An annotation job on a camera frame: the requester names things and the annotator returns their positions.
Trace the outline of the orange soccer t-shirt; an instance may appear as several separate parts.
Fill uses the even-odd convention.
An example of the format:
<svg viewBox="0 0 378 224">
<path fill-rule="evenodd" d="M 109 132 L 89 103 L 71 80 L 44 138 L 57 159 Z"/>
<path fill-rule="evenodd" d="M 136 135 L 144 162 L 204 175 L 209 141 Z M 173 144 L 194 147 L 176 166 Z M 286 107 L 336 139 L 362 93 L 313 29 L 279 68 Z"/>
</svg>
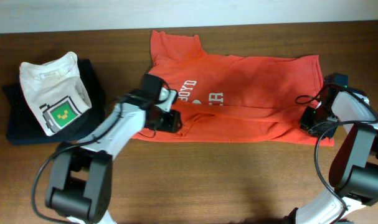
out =
<svg viewBox="0 0 378 224">
<path fill-rule="evenodd" d="M 261 142 L 312 145 L 300 128 L 301 95 L 323 85 L 317 55 L 299 58 L 241 57 L 205 52 L 199 36 L 153 31 L 150 74 L 177 91 L 173 109 L 181 114 L 176 133 L 142 130 L 152 142 Z"/>
</svg>

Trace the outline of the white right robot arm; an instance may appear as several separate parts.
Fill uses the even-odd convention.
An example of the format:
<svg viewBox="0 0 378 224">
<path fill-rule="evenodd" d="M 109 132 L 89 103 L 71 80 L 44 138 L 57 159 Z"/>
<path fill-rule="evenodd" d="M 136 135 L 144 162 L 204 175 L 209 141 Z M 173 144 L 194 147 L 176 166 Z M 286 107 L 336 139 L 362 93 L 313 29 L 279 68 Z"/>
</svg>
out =
<svg viewBox="0 0 378 224">
<path fill-rule="evenodd" d="M 349 87 L 347 75 L 340 73 L 326 76 L 323 87 L 309 100 L 318 105 L 305 109 L 300 127 L 317 138 L 314 165 L 324 190 L 307 205 L 294 208 L 283 222 L 345 223 L 346 215 L 378 203 L 378 114 L 367 95 Z M 325 179 L 319 167 L 319 145 L 340 126 L 347 136 Z"/>
</svg>

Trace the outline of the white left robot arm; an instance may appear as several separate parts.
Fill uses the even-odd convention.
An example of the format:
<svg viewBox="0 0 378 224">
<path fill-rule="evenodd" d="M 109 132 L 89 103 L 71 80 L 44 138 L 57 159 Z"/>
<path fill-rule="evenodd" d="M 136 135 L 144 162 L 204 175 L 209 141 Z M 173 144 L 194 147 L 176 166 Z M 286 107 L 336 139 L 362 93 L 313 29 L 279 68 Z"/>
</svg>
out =
<svg viewBox="0 0 378 224">
<path fill-rule="evenodd" d="M 75 144 L 60 144 L 45 162 L 52 166 L 45 206 L 62 216 L 62 223 L 113 223 L 108 207 L 114 160 L 145 128 L 178 132 L 181 115 L 171 108 L 177 97 L 162 78 L 145 74 L 139 88 L 118 99 L 92 133 Z"/>
</svg>

